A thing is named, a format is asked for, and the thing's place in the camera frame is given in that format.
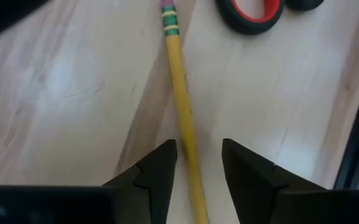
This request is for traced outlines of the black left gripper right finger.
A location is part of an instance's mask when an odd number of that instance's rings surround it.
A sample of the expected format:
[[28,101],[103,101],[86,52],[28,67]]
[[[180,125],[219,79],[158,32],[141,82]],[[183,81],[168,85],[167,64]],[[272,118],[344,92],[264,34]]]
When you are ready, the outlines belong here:
[[359,190],[329,190],[224,139],[225,179],[240,223],[359,224]]

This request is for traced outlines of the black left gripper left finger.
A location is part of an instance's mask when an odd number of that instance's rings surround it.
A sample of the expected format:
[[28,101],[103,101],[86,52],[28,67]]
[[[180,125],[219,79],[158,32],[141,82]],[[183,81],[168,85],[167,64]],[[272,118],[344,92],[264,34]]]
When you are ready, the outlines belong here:
[[176,161],[169,139],[101,186],[0,185],[0,224],[165,223]]

